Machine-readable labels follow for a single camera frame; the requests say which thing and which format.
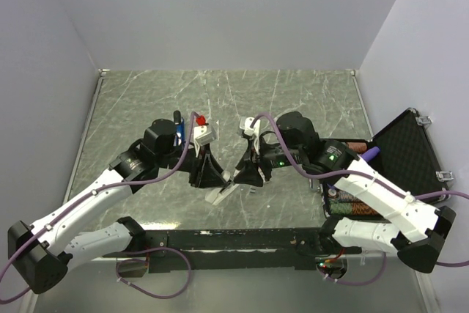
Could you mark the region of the white stapler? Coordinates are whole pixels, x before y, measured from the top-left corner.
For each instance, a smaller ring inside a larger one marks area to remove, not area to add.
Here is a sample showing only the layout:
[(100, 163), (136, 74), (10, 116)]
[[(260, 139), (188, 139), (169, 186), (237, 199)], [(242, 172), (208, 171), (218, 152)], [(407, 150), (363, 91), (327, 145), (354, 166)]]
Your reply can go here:
[(211, 205), (219, 205), (225, 198), (237, 190), (238, 184), (234, 183), (232, 180), (232, 175), (224, 171), (222, 172), (222, 177), (226, 181), (226, 185), (223, 188), (214, 188), (208, 194), (206, 194), (204, 200)]

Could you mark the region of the blue stapler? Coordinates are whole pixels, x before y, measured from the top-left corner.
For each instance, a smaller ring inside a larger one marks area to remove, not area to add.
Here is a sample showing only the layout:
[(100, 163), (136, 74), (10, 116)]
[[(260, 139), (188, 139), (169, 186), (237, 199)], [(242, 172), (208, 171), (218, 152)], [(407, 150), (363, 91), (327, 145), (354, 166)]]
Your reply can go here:
[(173, 121), (176, 125), (175, 146), (183, 146), (185, 143), (185, 120), (179, 110), (173, 112)]

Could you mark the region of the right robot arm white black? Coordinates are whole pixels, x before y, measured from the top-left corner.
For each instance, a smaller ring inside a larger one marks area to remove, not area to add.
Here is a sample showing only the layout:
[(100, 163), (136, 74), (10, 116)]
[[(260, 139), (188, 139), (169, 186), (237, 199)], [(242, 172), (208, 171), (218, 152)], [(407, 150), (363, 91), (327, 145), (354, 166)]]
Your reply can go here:
[(301, 176), (321, 180), (364, 202), (382, 217), (382, 222), (329, 218), (322, 226), (320, 245), (329, 253), (341, 247), (395, 254), (406, 266), (431, 273), (439, 265), (456, 213), (437, 208), (403, 191), (375, 171), (344, 143), (321, 139), (310, 119), (293, 111), (270, 121), (276, 144), (263, 144), (259, 117), (240, 119), (240, 135), (248, 146), (236, 166), (234, 182), (262, 187), (274, 168), (292, 166)]

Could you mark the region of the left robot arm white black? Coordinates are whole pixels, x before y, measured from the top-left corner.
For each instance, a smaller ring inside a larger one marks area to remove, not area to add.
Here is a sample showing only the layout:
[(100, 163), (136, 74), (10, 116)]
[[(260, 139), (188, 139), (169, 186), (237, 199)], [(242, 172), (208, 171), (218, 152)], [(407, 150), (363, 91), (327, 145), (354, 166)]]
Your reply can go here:
[(159, 183), (175, 172), (186, 172), (194, 188), (224, 191), (230, 174), (210, 150), (216, 133), (203, 117), (192, 114), (185, 139), (178, 123), (157, 119), (82, 192), (60, 208), (27, 224), (14, 223), (7, 232), (8, 264), (36, 294), (47, 292), (66, 274), (96, 257), (144, 248), (145, 231), (131, 217), (83, 233), (86, 225), (141, 188)]

